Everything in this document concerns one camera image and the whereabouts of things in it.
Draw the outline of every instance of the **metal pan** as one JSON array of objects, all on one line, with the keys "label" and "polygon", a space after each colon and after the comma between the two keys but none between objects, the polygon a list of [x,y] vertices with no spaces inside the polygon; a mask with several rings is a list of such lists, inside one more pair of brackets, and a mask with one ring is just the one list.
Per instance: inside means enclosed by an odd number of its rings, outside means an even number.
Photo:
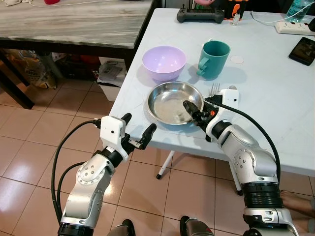
[{"label": "metal pan", "polygon": [[155,119],[165,124],[187,124],[192,119],[183,106],[185,100],[202,111],[203,97],[194,86],[184,82],[167,82],[151,90],[147,107]]}]

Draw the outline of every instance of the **power strip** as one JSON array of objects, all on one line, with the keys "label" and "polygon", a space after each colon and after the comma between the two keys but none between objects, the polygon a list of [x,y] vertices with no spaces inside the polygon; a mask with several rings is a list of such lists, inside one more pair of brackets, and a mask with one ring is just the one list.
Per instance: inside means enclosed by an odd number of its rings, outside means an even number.
[{"label": "power strip", "polygon": [[307,23],[277,22],[275,26],[278,33],[315,36],[315,32],[310,30]]}]

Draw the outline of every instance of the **black cable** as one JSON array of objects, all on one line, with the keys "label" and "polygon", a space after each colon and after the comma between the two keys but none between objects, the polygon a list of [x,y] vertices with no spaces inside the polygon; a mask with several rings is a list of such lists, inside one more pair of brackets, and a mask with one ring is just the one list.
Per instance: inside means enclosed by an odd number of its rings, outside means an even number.
[{"label": "black cable", "polygon": [[60,192],[61,192],[61,185],[63,184],[63,179],[65,177],[65,175],[74,167],[77,167],[77,166],[81,166],[83,165],[85,162],[79,162],[79,163],[76,163],[70,167],[68,167],[64,172],[63,174],[61,175],[60,179],[59,179],[59,183],[58,183],[58,189],[57,189],[57,205],[58,205],[58,208],[59,208],[59,211],[62,212],[61,210],[61,201],[60,201]]},{"label": "black cable", "polygon": [[85,121],[79,125],[77,125],[74,129],[72,129],[65,137],[64,139],[60,142],[60,144],[57,147],[56,150],[56,154],[55,154],[55,158],[54,158],[54,162],[53,162],[53,169],[52,169],[52,173],[51,173],[51,197],[53,199],[53,205],[54,205],[54,209],[56,212],[56,216],[57,216],[57,220],[58,223],[60,223],[61,221],[61,217],[62,217],[62,211],[58,208],[58,203],[56,200],[56,193],[55,193],[55,175],[56,175],[56,165],[57,165],[57,159],[58,159],[58,155],[60,152],[61,147],[63,146],[63,144],[65,143],[65,141],[81,126],[85,125],[85,124],[89,124],[89,123],[96,123],[96,120],[88,120]]},{"label": "black cable", "polygon": [[223,105],[221,103],[214,102],[214,101],[211,101],[211,102],[208,102],[208,103],[212,103],[212,104],[214,104],[214,105],[216,105],[218,107],[223,107],[223,108],[228,109],[230,111],[233,111],[233,112],[235,112],[237,114],[240,114],[241,116],[244,116],[245,118],[247,118],[250,122],[252,122],[260,130],[260,132],[267,139],[267,141],[268,141],[269,145],[271,146],[271,149],[272,149],[272,151],[274,153],[274,156],[275,156],[275,159],[276,159],[276,166],[277,166],[277,178],[278,178],[278,183],[280,184],[281,167],[280,167],[279,155],[278,155],[277,149],[276,149],[274,143],[272,142],[271,138],[269,137],[267,132],[260,126],[260,124],[258,124],[257,121],[255,121],[249,115],[247,115],[246,113],[244,113],[244,112],[242,112],[240,110],[237,110],[235,108],[232,108],[232,107],[229,107],[229,106],[226,106],[226,105]]}]

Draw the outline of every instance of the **water bottle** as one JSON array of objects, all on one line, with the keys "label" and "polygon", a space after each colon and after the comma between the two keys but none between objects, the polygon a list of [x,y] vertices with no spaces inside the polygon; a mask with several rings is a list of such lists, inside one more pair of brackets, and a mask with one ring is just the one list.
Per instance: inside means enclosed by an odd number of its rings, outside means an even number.
[{"label": "water bottle", "polygon": [[[297,13],[298,11],[300,11],[301,9],[303,9],[305,6],[307,6],[308,4],[310,4],[313,1],[314,0],[294,0],[289,11],[287,12],[286,16],[290,17],[290,16],[294,15],[295,13]],[[287,19],[287,21],[300,22],[303,19],[303,17],[306,15],[306,13],[310,7],[311,7],[311,5],[306,7],[303,11],[299,12],[295,16]]]}]

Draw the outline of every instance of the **white table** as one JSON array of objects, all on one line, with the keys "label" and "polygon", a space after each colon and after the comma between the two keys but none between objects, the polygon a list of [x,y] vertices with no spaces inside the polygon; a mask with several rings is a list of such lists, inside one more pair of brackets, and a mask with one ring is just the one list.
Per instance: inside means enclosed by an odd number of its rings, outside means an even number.
[{"label": "white table", "polygon": [[[220,83],[221,89],[235,85],[240,92],[239,109],[258,121],[270,135],[278,149],[282,170],[315,176],[315,66],[288,58],[302,36],[278,34],[274,27],[254,21],[249,12],[238,26],[232,26],[229,21],[180,24],[176,20],[177,12],[178,9],[159,8],[153,13],[110,115],[121,117],[130,112],[132,119],[126,132],[138,139],[146,127],[156,123],[151,146],[227,160],[216,143],[205,140],[200,128],[192,124],[165,125],[147,112],[148,93],[160,82],[146,74],[142,56],[158,45],[176,46],[187,55],[187,63],[177,81],[191,83],[204,97],[214,82]],[[275,13],[254,13],[254,16],[264,21],[282,18]],[[201,45],[209,38],[227,43],[231,47],[230,56],[244,59],[242,64],[235,64],[229,58],[213,81],[196,75]],[[271,151],[258,129],[245,118],[235,116],[233,123]]]}]

